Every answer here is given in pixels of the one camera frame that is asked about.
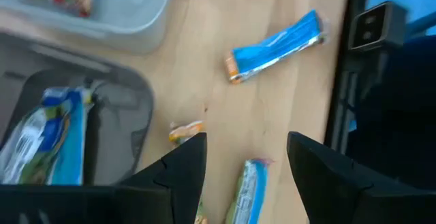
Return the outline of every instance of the wooden table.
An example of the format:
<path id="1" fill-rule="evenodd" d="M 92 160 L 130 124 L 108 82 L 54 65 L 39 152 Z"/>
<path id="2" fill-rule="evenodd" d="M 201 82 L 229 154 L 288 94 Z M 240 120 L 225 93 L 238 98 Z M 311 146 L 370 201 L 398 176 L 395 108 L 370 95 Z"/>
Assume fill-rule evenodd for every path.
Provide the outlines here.
<path id="1" fill-rule="evenodd" d="M 0 13 L 0 27 L 79 48 L 129 65 L 148 79 L 155 112 L 141 167 L 169 150 L 171 122 L 204 120 L 208 162 L 204 208 L 222 223 L 243 161 L 275 160 L 260 223 L 305 223 L 307 216 L 285 152 L 288 131 L 323 141 L 345 0 L 172 0 L 166 38 L 145 56 L 133 56 L 66 35 L 53 35 Z M 254 44 L 293 24 L 310 9 L 330 23 L 330 39 L 239 85 L 231 85 L 223 54 Z"/>

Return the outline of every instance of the plastic bin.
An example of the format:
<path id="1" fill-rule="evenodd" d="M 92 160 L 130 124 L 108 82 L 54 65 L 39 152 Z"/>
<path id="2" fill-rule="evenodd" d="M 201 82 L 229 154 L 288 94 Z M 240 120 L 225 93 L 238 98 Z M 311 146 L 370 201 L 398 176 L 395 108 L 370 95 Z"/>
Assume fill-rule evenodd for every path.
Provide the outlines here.
<path id="1" fill-rule="evenodd" d="M 88 119 L 84 186 L 0 185 L 0 223 L 194 223 L 206 134 L 134 174 L 153 96 L 126 67 L 0 33 L 2 142 L 45 88 L 90 79 L 101 86 Z"/>
<path id="2" fill-rule="evenodd" d="M 169 0 L 94 0 L 81 18 L 45 0 L 0 0 L 0 8 L 19 13 L 46 29 L 72 33 L 135 53 L 156 48 L 165 35 Z"/>

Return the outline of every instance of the clear plastic container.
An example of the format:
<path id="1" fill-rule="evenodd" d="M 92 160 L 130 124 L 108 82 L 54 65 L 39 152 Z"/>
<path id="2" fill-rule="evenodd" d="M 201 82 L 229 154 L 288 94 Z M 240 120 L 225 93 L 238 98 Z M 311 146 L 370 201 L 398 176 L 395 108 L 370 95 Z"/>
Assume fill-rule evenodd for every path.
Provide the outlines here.
<path id="1" fill-rule="evenodd" d="M 114 48 L 146 53 L 165 35 L 169 0 L 94 0 L 81 18 L 45 0 L 0 0 L 0 8 L 21 14 L 57 33 L 85 36 Z"/>

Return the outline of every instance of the wooden surface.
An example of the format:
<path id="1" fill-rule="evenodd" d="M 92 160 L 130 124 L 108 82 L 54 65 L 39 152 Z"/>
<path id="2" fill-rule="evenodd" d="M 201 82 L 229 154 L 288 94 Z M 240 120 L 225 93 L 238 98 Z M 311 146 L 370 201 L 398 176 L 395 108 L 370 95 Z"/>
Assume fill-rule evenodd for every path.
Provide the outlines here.
<path id="1" fill-rule="evenodd" d="M 68 45 L 131 66 L 155 92 L 155 111 L 141 167 L 169 150 L 171 122 L 204 120 L 208 161 L 204 208 L 222 223 L 243 161 L 275 160 L 269 171 L 259 223 L 306 223 L 285 144 L 288 131 L 322 142 L 332 90 L 345 0 L 172 0 L 161 47 L 133 56 L 66 35 L 53 35 L 26 20 L 0 13 L 0 26 Z M 310 9 L 328 20 L 330 39 L 278 63 L 239 85 L 227 81 L 223 54 L 254 44 L 296 22 Z"/>

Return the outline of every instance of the gray tray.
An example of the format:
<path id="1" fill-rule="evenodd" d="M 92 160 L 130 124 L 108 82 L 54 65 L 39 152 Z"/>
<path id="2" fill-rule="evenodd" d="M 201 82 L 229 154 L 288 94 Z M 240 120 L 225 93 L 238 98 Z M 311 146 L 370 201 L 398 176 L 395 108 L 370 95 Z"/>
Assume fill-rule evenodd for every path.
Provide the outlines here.
<path id="1" fill-rule="evenodd" d="M 0 147 L 51 86 L 96 86 L 85 145 L 84 183 L 111 185 L 132 175 L 153 111 L 153 94 L 134 70 L 0 33 Z"/>

